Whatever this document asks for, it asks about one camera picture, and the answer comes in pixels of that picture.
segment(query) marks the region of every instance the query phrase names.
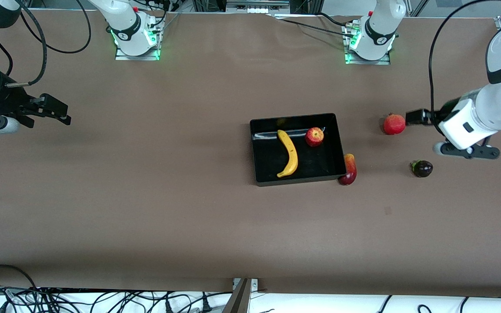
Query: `black tray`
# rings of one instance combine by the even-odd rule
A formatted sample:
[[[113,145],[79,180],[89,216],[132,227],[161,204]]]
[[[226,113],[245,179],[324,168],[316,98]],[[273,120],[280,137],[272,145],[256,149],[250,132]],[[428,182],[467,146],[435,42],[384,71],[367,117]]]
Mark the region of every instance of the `black tray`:
[[[318,127],[324,132],[324,141],[317,147],[309,147],[304,141],[304,135],[311,127]],[[276,174],[284,170],[289,155],[278,139],[278,129],[287,132],[299,159],[295,173],[282,178]],[[258,186],[335,180],[346,173],[344,151],[334,113],[252,120],[250,137]]]

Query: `apple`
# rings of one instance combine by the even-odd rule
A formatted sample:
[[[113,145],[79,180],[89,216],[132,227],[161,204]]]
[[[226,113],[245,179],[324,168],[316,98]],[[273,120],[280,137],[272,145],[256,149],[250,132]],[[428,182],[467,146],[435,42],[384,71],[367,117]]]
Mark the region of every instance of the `apple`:
[[[384,133],[397,135],[405,129],[405,119],[398,114],[390,113],[384,120]]]
[[[324,140],[324,132],[322,132],[322,129],[318,127],[312,127],[307,131],[307,134],[304,136],[304,140],[311,147],[316,147]]]
[[[354,162],[354,155],[352,155],[351,153],[344,155],[344,160],[347,172],[344,176],[341,176],[337,180],[340,182],[340,184],[347,186],[352,184],[355,178],[357,178],[357,165]]]

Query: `banana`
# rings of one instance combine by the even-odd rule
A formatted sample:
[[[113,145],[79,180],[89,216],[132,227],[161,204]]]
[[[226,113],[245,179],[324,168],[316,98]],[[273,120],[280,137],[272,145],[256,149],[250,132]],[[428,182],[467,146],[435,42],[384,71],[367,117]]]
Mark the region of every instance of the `banana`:
[[[282,178],[284,176],[289,176],[295,172],[298,165],[297,150],[291,141],[291,138],[285,131],[278,130],[278,138],[282,141],[282,144],[287,149],[289,154],[289,162],[287,162],[286,168],[281,173],[277,174],[277,177]]]

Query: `brown table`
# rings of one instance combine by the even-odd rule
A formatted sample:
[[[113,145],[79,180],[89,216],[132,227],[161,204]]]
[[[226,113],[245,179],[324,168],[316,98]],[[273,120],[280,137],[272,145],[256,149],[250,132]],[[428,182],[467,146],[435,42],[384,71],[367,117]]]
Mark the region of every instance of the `brown table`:
[[[35,14],[49,44],[84,43],[81,12]],[[391,66],[346,65],[337,35],[261,14],[184,14],[160,61],[114,61],[103,16],[90,20],[88,49],[49,51],[28,88],[67,103],[71,126],[38,118],[0,136],[0,263],[42,286],[218,290],[249,276],[272,292],[501,295],[501,157],[437,156],[433,128],[389,137],[378,126],[429,106],[440,19],[403,20]],[[434,59],[439,105],[487,83],[493,33],[491,19],[449,23]],[[0,40],[12,77],[35,77],[40,44],[24,25]],[[356,182],[257,187],[249,121],[326,112]],[[415,159],[434,164],[429,178],[412,177]]]

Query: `metal mounting plate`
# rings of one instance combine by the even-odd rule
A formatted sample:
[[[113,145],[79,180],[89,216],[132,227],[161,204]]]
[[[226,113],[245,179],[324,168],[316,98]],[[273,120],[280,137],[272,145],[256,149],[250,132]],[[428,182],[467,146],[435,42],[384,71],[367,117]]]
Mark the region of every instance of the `metal mounting plate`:
[[[239,285],[239,282],[241,281],[241,279],[233,279],[233,290],[235,290],[235,288],[237,288],[237,285]],[[251,279],[250,280],[250,291],[251,293],[255,293],[258,291],[258,279]]]

